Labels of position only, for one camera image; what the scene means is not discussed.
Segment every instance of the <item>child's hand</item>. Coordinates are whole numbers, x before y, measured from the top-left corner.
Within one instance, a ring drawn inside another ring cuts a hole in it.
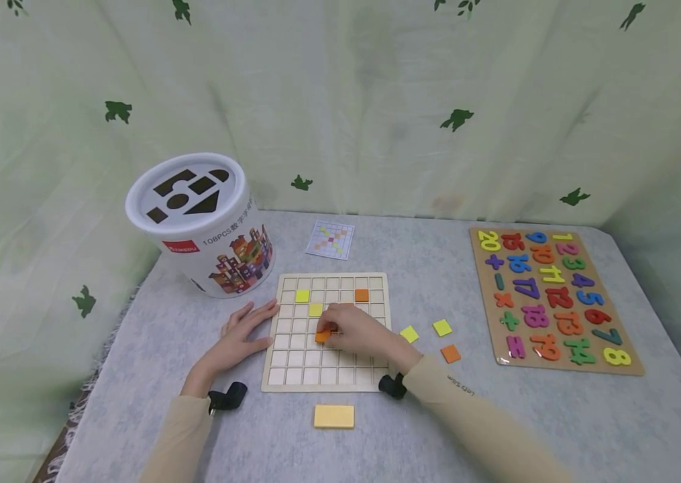
[[[193,366],[187,375],[181,395],[206,397],[209,387],[220,372],[226,371],[255,352],[268,349],[273,342],[270,337],[248,341],[255,327],[278,313],[276,299],[251,311],[253,302],[233,312],[220,331],[219,341]]]
[[[333,330],[339,327],[342,331],[342,334],[332,334],[325,342],[326,346],[390,360],[403,374],[407,374],[422,357],[404,337],[386,329],[359,307],[330,304],[321,314],[316,330],[323,331],[326,327]]]

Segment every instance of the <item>table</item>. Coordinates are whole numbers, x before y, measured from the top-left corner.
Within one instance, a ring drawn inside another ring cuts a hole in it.
[[[252,294],[210,299],[164,258],[123,320],[59,479],[135,482],[168,403],[189,367],[217,341],[230,312],[275,295],[289,272],[384,271],[392,328],[412,324],[415,345],[445,345],[431,324],[447,319],[462,360],[450,366],[478,396],[493,400],[538,434],[583,482],[681,482],[681,357],[614,240],[579,233],[625,321],[646,376],[535,370],[496,364],[482,307],[469,227],[534,227],[435,219],[264,212],[275,247],[273,273]],[[316,219],[356,226],[348,261],[303,253]],[[266,322],[256,332],[268,334]],[[264,352],[217,381],[242,381],[237,411],[218,413],[199,464],[199,482],[484,482],[450,433],[411,395],[263,393]],[[317,403],[352,404],[356,428],[317,431]],[[514,464],[514,454],[509,463]]]

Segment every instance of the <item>pattern card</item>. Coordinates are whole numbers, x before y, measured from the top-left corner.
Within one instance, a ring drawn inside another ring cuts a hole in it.
[[[305,253],[348,260],[352,238],[354,238],[354,225],[318,220],[313,226],[313,233],[311,233]]]
[[[469,230],[496,361],[643,376],[578,234]]]
[[[316,342],[329,304],[355,305],[391,329],[386,274],[283,274],[279,314],[270,324],[262,392],[378,392],[388,362]]]

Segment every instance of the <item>shape sorter lid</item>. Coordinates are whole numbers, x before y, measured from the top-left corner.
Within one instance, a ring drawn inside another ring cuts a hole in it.
[[[147,233],[188,235],[227,217],[245,191],[244,170],[233,159],[184,154],[142,174],[128,191],[125,212]]]

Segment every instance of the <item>beige sleeve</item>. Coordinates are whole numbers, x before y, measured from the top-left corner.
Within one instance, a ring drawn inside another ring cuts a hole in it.
[[[209,398],[178,396],[142,470],[139,483],[192,483],[211,431]]]
[[[423,356],[403,381],[500,483],[573,483],[570,473],[512,416],[458,382],[435,356]]]

